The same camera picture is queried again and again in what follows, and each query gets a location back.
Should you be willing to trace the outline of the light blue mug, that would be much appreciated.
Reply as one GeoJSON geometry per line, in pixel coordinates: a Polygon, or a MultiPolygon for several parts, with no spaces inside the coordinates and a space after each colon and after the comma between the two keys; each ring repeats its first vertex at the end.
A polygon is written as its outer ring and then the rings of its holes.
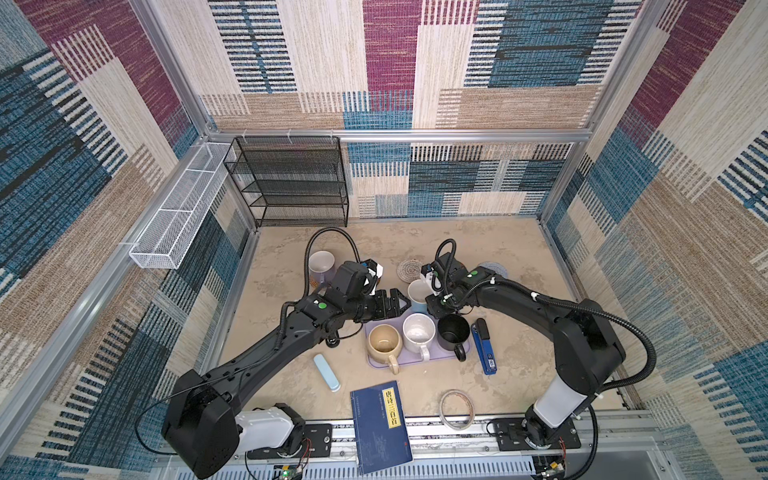
{"type": "Polygon", "coordinates": [[[433,291],[426,280],[417,279],[412,281],[407,289],[407,295],[411,302],[411,311],[413,313],[427,314],[426,298],[432,294],[433,291]]]}

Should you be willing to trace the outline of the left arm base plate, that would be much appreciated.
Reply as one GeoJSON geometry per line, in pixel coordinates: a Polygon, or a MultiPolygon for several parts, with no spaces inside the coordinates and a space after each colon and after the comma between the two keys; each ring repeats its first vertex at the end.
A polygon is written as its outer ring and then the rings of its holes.
{"type": "Polygon", "coordinates": [[[248,460],[298,460],[306,450],[308,456],[328,458],[331,455],[333,425],[331,423],[306,424],[297,434],[292,433],[285,444],[278,448],[262,448],[246,453],[248,460]]]}

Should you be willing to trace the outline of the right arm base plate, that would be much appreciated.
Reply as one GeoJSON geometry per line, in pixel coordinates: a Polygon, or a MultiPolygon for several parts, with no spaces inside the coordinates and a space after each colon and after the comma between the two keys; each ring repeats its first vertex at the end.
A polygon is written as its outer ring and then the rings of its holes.
{"type": "Polygon", "coordinates": [[[497,441],[500,451],[534,451],[579,449],[582,442],[572,419],[566,420],[558,429],[546,425],[535,434],[523,417],[495,418],[488,424],[488,433],[497,441]]]}

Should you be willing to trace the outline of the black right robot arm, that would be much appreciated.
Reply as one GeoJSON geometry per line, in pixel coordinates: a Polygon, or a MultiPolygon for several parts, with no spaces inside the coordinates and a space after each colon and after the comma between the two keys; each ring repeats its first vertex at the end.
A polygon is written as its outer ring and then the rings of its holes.
{"type": "Polygon", "coordinates": [[[599,394],[634,385],[656,367],[657,353],[648,335],[598,303],[551,297],[482,266],[468,269],[455,259],[455,252],[456,242],[449,238],[439,245],[434,260],[420,269],[432,290],[426,300],[432,316],[442,318],[466,306],[482,307],[533,328],[553,344],[555,376],[524,417],[523,431],[531,447],[549,447],[571,416],[590,407],[599,394]],[[612,381],[610,377],[626,359],[615,325],[637,338],[646,361],[639,372],[612,381]]]}

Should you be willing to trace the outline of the grey woven round coaster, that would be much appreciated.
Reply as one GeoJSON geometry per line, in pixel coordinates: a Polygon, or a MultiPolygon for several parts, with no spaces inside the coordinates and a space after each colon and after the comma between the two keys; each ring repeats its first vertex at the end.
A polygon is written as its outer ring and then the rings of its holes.
{"type": "Polygon", "coordinates": [[[504,278],[508,277],[507,269],[503,265],[501,265],[500,263],[486,261],[486,262],[480,263],[480,266],[485,268],[485,269],[487,269],[487,270],[493,271],[496,276],[501,276],[501,277],[504,277],[504,278]]]}

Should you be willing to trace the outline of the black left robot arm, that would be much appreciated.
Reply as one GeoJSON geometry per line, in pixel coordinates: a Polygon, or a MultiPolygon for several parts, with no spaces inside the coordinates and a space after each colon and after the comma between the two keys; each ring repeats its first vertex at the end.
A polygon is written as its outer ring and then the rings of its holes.
{"type": "Polygon", "coordinates": [[[396,288],[379,289],[380,277],[371,259],[346,261],[330,283],[306,285],[301,299],[286,302],[278,326],[240,355],[204,374],[183,374],[162,400],[168,409],[161,434],[170,455],[199,479],[216,474],[237,453],[268,449],[297,455],[306,436],[294,409],[284,403],[250,412],[244,407],[302,353],[320,343],[339,344],[346,322],[363,325],[405,313],[408,297],[396,288]]]}

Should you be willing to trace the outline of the clear glass coaster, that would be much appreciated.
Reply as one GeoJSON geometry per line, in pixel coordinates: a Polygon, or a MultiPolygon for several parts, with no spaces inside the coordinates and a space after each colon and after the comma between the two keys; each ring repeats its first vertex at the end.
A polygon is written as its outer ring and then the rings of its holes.
{"type": "Polygon", "coordinates": [[[410,284],[413,281],[421,279],[421,267],[421,261],[417,259],[406,259],[397,265],[396,274],[402,282],[410,284]]]}

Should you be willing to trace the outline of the lilac white mug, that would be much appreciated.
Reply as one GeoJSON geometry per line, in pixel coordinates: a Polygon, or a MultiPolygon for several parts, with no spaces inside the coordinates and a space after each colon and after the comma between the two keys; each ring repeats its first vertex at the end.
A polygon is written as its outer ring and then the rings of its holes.
{"type": "Polygon", "coordinates": [[[335,256],[329,251],[316,251],[309,257],[308,268],[312,289],[323,283],[330,284],[336,272],[335,256]]]}

